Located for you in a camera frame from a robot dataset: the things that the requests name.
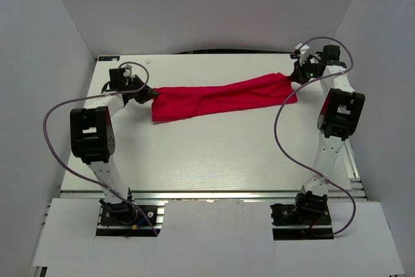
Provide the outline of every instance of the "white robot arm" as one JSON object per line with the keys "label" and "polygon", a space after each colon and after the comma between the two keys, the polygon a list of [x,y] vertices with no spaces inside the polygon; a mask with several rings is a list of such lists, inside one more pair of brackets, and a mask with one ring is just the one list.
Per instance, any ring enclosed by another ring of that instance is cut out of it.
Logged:
{"label": "white robot arm", "polygon": [[[294,53],[298,60],[289,79],[301,85],[312,78],[341,73],[346,68],[345,63],[340,62],[340,47],[336,45],[324,46],[321,53],[310,54],[308,46],[299,44]],[[276,204],[273,209],[275,224],[313,223],[328,214],[327,180],[331,178],[337,156],[345,140],[354,133],[362,112],[365,97],[355,92],[346,75],[320,82],[326,100],[317,121],[320,133],[313,169],[324,177],[313,175],[297,194],[292,209],[289,205]]]}
{"label": "white robot arm", "polygon": [[[138,76],[133,75],[130,66],[110,69],[110,81],[105,91],[134,91],[144,85]],[[85,108],[71,110],[71,150],[75,157],[81,158],[97,179],[116,191],[121,197],[133,202],[130,189],[121,178],[113,160],[115,138],[111,116],[122,109],[130,99],[143,104],[159,93],[148,86],[139,92],[107,95],[97,99]],[[114,222],[130,224],[137,218],[137,211],[129,204],[115,197],[108,189],[102,188],[104,200],[100,200],[104,214],[114,218]]]}

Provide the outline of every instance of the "white table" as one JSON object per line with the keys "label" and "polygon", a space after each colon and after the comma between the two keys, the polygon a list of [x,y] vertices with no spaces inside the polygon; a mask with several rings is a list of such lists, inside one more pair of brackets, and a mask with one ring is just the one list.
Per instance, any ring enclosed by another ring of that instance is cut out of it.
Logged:
{"label": "white table", "polygon": [[[225,85],[268,73],[290,75],[289,54],[132,55],[97,62],[88,95],[109,81],[108,70],[134,61],[150,71],[151,87]],[[133,67],[143,80],[145,74]],[[312,164],[318,145],[317,117],[324,102],[320,84],[302,90],[296,104],[284,109],[278,134],[286,150]],[[310,172],[279,151],[273,124],[279,106],[207,115],[154,125],[150,103],[130,101],[112,118],[115,162],[132,191],[298,191]],[[351,189],[353,164],[345,149],[332,180]],[[79,158],[69,166],[93,177]],[[99,187],[65,174],[62,191],[95,191]]]}

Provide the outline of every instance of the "gray wall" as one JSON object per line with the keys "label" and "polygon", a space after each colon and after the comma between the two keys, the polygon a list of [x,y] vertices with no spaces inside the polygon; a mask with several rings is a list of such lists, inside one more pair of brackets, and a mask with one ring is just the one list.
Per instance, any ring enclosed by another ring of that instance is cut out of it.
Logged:
{"label": "gray wall", "polygon": [[62,0],[93,55],[291,51],[333,35],[351,0]]}
{"label": "gray wall", "polygon": [[[51,197],[63,178],[42,136],[55,103],[85,94],[93,58],[60,0],[0,0],[0,267],[26,276]],[[51,122],[69,155],[67,108]]]}
{"label": "gray wall", "polygon": [[336,32],[355,58],[353,87],[366,94],[351,141],[357,165],[408,276],[415,276],[414,22],[415,0],[353,0]]}

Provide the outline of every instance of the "purple cable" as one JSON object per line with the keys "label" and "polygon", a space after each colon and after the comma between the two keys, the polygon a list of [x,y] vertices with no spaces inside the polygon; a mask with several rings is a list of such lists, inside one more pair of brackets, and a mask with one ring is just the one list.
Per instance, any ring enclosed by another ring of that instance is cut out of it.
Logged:
{"label": "purple cable", "polygon": [[310,40],[307,40],[305,43],[303,43],[302,45],[301,45],[301,47],[298,49],[298,50],[300,50],[304,45],[307,45],[309,42],[311,42],[311,41],[313,41],[313,40],[317,40],[317,39],[328,39],[328,40],[332,40],[332,41],[334,41],[334,42],[337,42],[339,45],[341,45],[343,48],[344,48],[344,50],[347,52],[347,54],[349,55],[349,58],[350,58],[350,66],[349,66],[349,68],[347,68],[347,69],[345,69],[343,72],[341,72],[341,73],[334,73],[334,74],[330,74],[330,75],[327,75],[327,76],[323,76],[323,77],[320,77],[320,78],[316,78],[316,79],[314,79],[314,80],[310,80],[309,82],[306,82],[305,84],[303,84],[302,86],[300,86],[297,90],[294,90],[286,99],[285,99],[285,101],[283,102],[283,104],[281,104],[281,106],[279,107],[279,110],[278,110],[278,113],[277,113],[277,116],[276,116],[276,118],[275,118],[275,121],[274,121],[274,137],[275,137],[275,140],[276,140],[276,142],[277,142],[277,145],[278,145],[278,147],[279,147],[279,149],[281,150],[281,152],[289,159],[289,160],[291,160],[292,162],[294,162],[294,163],[296,163],[297,165],[300,165],[301,167],[303,167],[303,168],[306,168],[307,170],[310,170],[310,171],[312,171],[312,172],[314,172],[315,174],[317,174],[317,175],[319,175],[319,176],[321,176],[322,178],[324,178],[329,184],[331,184],[331,185],[333,185],[334,187],[336,187],[337,189],[339,189],[339,190],[341,190],[343,193],[345,193],[349,198],[350,198],[350,200],[351,200],[351,203],[353,204],[353,212],[351,213],[351,217],[350,217],[350,219],[349,219],[349,221],[346,223],[346,225],[344,225],[340,230],[337,230],[336,232],[333,232],[332,234],[327,234],[327,235],[318,235],[319,237],[330,237],[330,236],[334,236],[334,235],[337,235],[337,234],[339,234],[339,233],[341,233],[341,232],[343,232],[346,228],[348,228],[349,226],[350,226],[350,224],[353,222],[353,220],[354,220],[354,218],[355,218],[355,216],[356,216],[356,202],[355,202],[355,199],[353,198],[353,196],[351,195],[351,193],[350,192],[348,192],[347,190],[345,190],[343,187],[341,187],[340,185],[337,185],[336,183],[334,183],[334,182],[332,182],[332,181],[330,181],[329,179],[326,179],[326,177],[321,173],[321,172],[318,172],[316,169],[313,169],[312,167],[309,167],[308,165],[305,165],[304,163],[301,163],[301,162],[299,162],[298,160],[296,160],[296,159],[294,159],[288,152],[286,152],[285,151],[285,149],[282,147],[282,145],[281,145],[281,142],[279,141],[279,139],[278,139],[278,135],[277,135],[277,124],[278,124],[278,119],[279,119],[279,116],[281,115],[281,112],[282,112],[282,110],[283,110],[283,108],[284,108],[284,106],[288,103],[288,101],[289,101],[289,99],[294,95],[294,94],[297,94],[297,92],[299,92],[301,89],[303,89],[304,87],[306,87],[306,86],[308,86],[308,85],[310,85],[310,84],[312,84],[312,83],[314,83],[314,82],[316,82],[316,81],[319,81],[319,80],[323,80],[323,79],[326,79],[326,78],[329,78],[329,77],[335,77],[335,76],[340,76],[340,75],[343,75],[343,74],[345,74],[345,73],[347,73],[347,72],[349,72],[349,71],[351,71],[351,69],[353,68],[353,66],[354,66],[354,61],[353,61],[353,57],[351,56],[351,53],[350,53],[350,51],[349,51],[349,49],[342,43],[342,42],[340,42],[340,41],[338,41],[337,39],[334,39],[334,38],[331,38],[331,37],[324,37],[324,36],[322,36],[322,37],[314,37],[314,38],[311,38]]}
{"label": "purple cable", "polygon": [[119,200],[121,200],[122,202],[125,202],[125,203],[127,203],[127,204],[129,204],[129,205],[131,205],[133,208],[135,208],[136,210],[138,210],[140,213],[141,213],[141,215],[144,217],[144,219],[146,220],[146,222],[148,223],[148,225],[151,227],[151,229],[152,229],[152,231],[154,232],[154,234],[157,236],[158,235],[158,233],[157,233],[157,230],[154,228],[154,226],[151,224],[151,222],[150,222],[150,220],[148,219],[148,217],[147,217],[147,215],[144,213],[144,211],[139,207],[139,206],[137,206],[136,204],[134,204],[133,202],[130,202],[129,200],[127,200],[127,199],[125,199],[125,198],[123,198],[122,196],[120,196],[120,194],[118,194],[116,191],[114,191],[109,185],[107,185],[107,184],[105,184],[105,183],[102,183],[102,182],[99,182],[99,181],[96,181],[96,180],[94,180],[94,179],[92,179],[92,178],[88,178],[88,177],[86,177],[86,176],[83,176],[82,174],[80,174],[80,173],[77,173],[76,171],[74,171],[74,170],[72,170],[71,168],[69,168],[67,165],[66,165],[66,163],[62,160],[62,159],[60,159],[60,157],[59,157],[59,155],[56,153],[56,151],[55,151],[55,149],[53,148],[53,146],[52,146],[52,143],[51,143],[51,140],[49,139],[49,135],[48,135],[48,133],[47,133],[47,120],[48,120],[48,118],[49,118],[49,116],[57,109],[57,108],[59,108],[59,107],[61,107],[61,106],[63,106],[63,105],[66,105],[66,104],[70,104],[70,103],[74,103],[74,102],[78,102],[78,101],[85,101],[85,100],[90,100],[90,99],[98,99],[98,98],[100,98],[100,97],[105,97],[105,96],[107,96],[107,95],[118,95],[118,94],[129,94],[129,93],[135,93],[135,92],[139,92],[139,91],[141,91],[142,89],[144,89],[145,88],[145,86],[147,85],[147,83],[148,83],[148,80],[149,80],[149,78],[150,78],[150,74],[149,74],[149,72],[148,72],[148,70],[147,70],[147,68],[145,68],[144,66],[142,66],[141,64],[139,64],[139,63],[136,63],[136,62],[124,62],[124,63],[122,63],[122,64],[120,64],[120,66],[119,66],[119,68],[120,67],[122,67],[123,65],[125,65],[125,64],[134,64],[134,65],[137,65],[137,66],[139,66],[139,67],[141,67],[142,69],[144,69],[144,71],[145,71],[145,73],[147,74],[147,78],[146,78],[146,81],[145,81],[145,83],[144,83],[144,85],[142,85],[140,88],[138,88],[137,90],[130,90],[130,91],[117,91],[117,92],[109,92],[109,93],[104,93],[104,94],[98,94],[98,95],[92,95],[92,96],[90,96],[90,97],[79,97],[79,98],[77,98],[77,99],[71,99],[71,100],[67,100],[67,101],[64,101],[64,102],[61,102],[61,103],[59,103],[59,104],[56,104],[55,106],[53,106],[46,114],[45,114],[45,117],[43,118],[43,136],[45,137],[45,141],[46,141],[46,144],[47,144],[47,146],[48,146],[48,148],[49,148],[49,150],[51,151],[51,153],[52,153],[52,155],[53,155],[53,157],[56,159],[56,161],[66,170],[66,171],[68,171],[68,172],[70,172],[70,173],[72,173],[73,175],[75,175],[75,176],[77,176],[77,177],[79,177],[79,178],[81,178],[81,179],[83,179],[83,180],[85,180],[85,181],[88,181],[88,182],[91,182],[91,183],[94,183],[94,184],[97,184],[97,185],[99,185],[99,186],[101,186],[101,187],[103,187],[103,188],[105,188],[105,189],[107,189],[112,195],[114,195],[115,197],[117,197]]}

